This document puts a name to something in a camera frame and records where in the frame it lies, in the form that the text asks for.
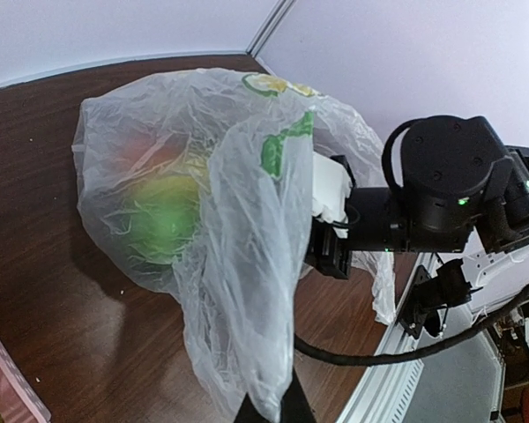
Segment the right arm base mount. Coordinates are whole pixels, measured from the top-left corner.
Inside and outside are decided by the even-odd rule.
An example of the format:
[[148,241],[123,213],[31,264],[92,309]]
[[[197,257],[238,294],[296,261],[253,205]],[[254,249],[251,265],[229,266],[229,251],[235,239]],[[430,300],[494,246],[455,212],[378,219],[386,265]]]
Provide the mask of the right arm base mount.
[[414,272],[413,284],[398,314],[398,323],[407,335],[418,340],[423,331],[432,338],[443,332],[450,308],[468,303],[480,291],[466,280],[463,260],[453,259],[436,270],[432,277],[424,265]]

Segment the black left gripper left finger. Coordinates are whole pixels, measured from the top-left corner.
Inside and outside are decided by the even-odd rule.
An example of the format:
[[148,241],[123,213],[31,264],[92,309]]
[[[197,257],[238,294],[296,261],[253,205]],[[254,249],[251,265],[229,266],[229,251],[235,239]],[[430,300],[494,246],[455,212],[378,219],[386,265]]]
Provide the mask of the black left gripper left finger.
[[242,405],[235,416],[234,423],[258,423],[258,411],[252,404],[249,395],[244,397]]

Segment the clear plastic bag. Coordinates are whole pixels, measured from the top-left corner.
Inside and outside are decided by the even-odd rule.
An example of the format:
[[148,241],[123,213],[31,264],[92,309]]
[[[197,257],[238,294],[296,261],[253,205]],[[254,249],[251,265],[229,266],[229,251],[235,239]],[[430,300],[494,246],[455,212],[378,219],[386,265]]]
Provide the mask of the clear plastic bag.
[[[149,170],[116,168],[131,136],[186,134]],[[292,381],[294,294],[312,223],[313,153],[345,155],[359,187],[384,181],[378,135],[352,107],[264,73],[157,73],[82,102],[72,144],[78,212],[93,242],[134,283],[181,305],[196,377],[222,413],[246,395],[280,421]],[[171,264],[130,246],[130,192],[179,174],[199,186],[200,219]]]

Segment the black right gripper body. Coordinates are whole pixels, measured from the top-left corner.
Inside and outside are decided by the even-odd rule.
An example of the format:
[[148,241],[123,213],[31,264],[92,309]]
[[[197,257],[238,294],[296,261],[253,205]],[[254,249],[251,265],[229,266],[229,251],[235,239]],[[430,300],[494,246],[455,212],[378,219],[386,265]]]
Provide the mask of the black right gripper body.
[[347,223],[313,221],[306,264],[346,279],[355,251],[461,252],[472,231],[492,252],[513,242],[504,194],[514,160],[485,117],[404,122],[381,163],[385,187],[353,186]]

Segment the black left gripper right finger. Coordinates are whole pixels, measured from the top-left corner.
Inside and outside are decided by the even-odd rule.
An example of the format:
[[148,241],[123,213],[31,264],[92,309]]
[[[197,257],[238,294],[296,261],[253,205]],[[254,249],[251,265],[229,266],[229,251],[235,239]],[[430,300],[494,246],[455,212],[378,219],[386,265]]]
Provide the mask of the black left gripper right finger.
[[303,387],[297,376],[295,368],[292,372],[292,381],[287,388],[281,402],[281,423],[316,423]]

